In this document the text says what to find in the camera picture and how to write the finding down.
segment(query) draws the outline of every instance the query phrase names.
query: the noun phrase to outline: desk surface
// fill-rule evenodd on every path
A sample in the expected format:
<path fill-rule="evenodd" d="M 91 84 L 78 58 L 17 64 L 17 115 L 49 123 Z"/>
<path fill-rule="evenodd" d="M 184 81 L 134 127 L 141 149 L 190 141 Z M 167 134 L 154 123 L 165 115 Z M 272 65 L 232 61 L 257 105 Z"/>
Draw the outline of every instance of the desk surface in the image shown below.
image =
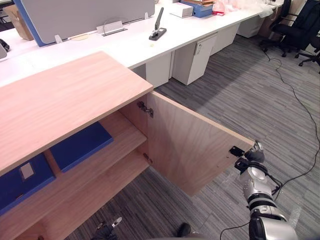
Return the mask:
<path fill-rule="evenodd" d="M 169 14 L 165 5 L 160 26 L 167 28 L 167 32 L 158 41 L 151 41 L 149 35 L 162 6 L 156 4 L 154 17 L 128 24 L 126 31 L 106 37 L 93 33 L 85 40 L 69 40 L 45 47 L 38 47 L 34 40 L 21 39 L 15 29 L 0 32 L 0 39 L 12 48 L 7 58 L 0 60 L 0 68 L 5 69 L 1 71 L 0 87 L 98 51 L 132 69 L 261 13 L 257 9 L 238 10 L 224 16 L 179 18 Z"/>

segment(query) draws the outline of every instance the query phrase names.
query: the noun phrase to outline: gray desk divider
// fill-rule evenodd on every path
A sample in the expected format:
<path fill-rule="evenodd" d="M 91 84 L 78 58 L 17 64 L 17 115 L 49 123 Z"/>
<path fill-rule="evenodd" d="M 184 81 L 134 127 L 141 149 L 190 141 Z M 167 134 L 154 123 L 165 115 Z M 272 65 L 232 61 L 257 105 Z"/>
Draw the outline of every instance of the gray desk divider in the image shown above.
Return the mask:
<path fill-rule="evenodd" d="M 44 44 L 96 30 L 116 21 L 123 23 L 155 14 L 155 0 L 21 0 Z"/>
<path fill-rule="evenodd" d="M 0 44 L 0 59 L 4 59 L 7 56 L 7 52 L 4 47 Z"/>

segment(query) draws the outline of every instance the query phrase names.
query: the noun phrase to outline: cabinet top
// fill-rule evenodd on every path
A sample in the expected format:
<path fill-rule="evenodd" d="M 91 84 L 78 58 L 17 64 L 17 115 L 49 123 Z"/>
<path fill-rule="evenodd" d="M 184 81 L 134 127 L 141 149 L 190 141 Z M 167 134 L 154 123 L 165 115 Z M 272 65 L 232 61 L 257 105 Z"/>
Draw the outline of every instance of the cabinet top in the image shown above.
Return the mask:
<path fill-rule="evenodd" d="M 97 52 L 0 88 L 0 176 L 150 92 Z"/>

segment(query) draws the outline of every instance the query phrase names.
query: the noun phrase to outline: open cabinet door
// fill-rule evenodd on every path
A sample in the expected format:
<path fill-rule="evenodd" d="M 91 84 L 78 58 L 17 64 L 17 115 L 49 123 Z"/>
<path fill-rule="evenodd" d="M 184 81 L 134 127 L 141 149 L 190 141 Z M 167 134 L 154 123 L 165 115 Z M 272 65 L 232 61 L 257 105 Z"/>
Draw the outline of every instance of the open cabinet door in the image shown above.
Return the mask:
<path fill-rule="evenodd" d="M 148 156 L 157 171 L 193 196 L 254 142 L 153 91 L 147 94 Z"/>

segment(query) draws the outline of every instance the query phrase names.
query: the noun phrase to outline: white box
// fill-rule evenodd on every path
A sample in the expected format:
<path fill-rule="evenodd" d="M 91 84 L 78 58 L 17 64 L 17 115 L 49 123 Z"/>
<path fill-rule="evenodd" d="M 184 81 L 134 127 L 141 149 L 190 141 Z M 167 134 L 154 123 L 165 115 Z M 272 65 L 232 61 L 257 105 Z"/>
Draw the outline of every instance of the white box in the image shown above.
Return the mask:
<path fill-rule="evenodd" d="M 169 11 L 172 15 L 180 18 L 191 17 L 193 10 L 193 6 L 189 6 L 180 2 L 172 3 L 169 8 Z"/>

